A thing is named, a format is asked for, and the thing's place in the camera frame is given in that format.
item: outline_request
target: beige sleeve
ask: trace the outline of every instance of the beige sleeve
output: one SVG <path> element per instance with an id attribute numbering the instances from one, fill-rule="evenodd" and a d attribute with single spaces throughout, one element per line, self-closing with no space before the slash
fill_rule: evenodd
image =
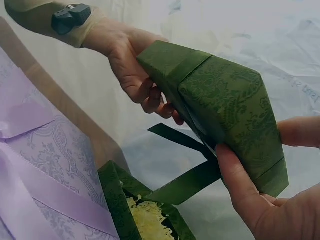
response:
<path id="1" fill-rule="evenodd" d="M 84 25 L 74 28 L 66 35 L 58 35 L 51 28 L 52 15 L 69 4 L 70 0 L 4 0 L 8 14 L 19 25 L 32 32 L 58 39 L 66 44 L 80 48 L 90 30 L 104 17 L 102 11 L 91 7 L 91 16 Z"/>

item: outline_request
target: green satin ribbon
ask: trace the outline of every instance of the green satin ribbon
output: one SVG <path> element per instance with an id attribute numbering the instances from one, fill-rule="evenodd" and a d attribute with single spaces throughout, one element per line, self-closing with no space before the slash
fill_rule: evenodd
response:
<path id="1" fill-rule="evenodd" d="M 202 143 L 162 123 L 149 129 L 167 140 L 196 150 L 208 160 L 187 171 L 158 190 L 144 196 L 144 201 L 180 205 L 221 178 L 218 160 Z"/>

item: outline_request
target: hand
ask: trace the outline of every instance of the hand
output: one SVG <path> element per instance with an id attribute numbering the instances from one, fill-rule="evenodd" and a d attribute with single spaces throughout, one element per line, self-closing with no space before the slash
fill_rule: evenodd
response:
<path id="1" fill-rule="evenodd" d="M 160 89 L 139 65 L 136 57 L 156 40 L 164 38 L 150 32 L 104 18 L 89 33 L 83 46 L 108 57 L 122 89 L 131 100 L 141 104 L 147 114 L 173 117 L 178 125 L 184 122 L 172 104 L 164 104 Z"/>
<path id="2" fill-rule="evenodd" d="M 297 117 L 278 123 L 282 143 L 320 146 L 320 117 Z M 225 145 L 216 149 L 221 174 L 236 212 L 257 240 L 320 239 L 320 184 L 291 199 L 259 194 L 236 155 Z"/>

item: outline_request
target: white fabric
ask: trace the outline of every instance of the white fabric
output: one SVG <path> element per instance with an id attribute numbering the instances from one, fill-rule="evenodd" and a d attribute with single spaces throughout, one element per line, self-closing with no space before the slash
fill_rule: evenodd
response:
<path id="1" fill-rule="evenodd" d="M 262 74 L 276 119 L 320 113 L 318 0 L 83 0 L 111 18 L 171 42 L 235 61 Z M 172 120 L 144 114 L 121 90 L 108 60 L 17 26 L 40 64 L 124 150 L 134 177 L 156 189 L 204 159 L 146 132 Z M 284 147 L 292 197 L 320 181 L 318 149 Z M 178 207 L 198 240 L 252 239 L 221 182 Z"/>

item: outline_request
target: lavender patterned paper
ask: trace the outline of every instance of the lavender patterned paper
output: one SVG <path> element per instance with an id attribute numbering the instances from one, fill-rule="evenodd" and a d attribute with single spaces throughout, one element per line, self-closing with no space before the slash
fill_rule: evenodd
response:
<path id="1" fill-rule="evenodd" d="M 0 92 L 8 81 L 17 81 L 20 86 L 27 83 L 28 92 L 21 101 L 37 101 L 50 109 L 53 121 L 16 137 L 6 138 L 6 143 L 32 165 L 70 190 L 108 209 L 89 138 L 32 85 L 0 48 Z M 6 102 L 0 101 L 0 109 L 3 104 Z M 36 200 L 35 203 L 61 240 L 116 240 L 113 236 L 68 218 Z M 0 239 L 14 240 L 1 218 Z"/>

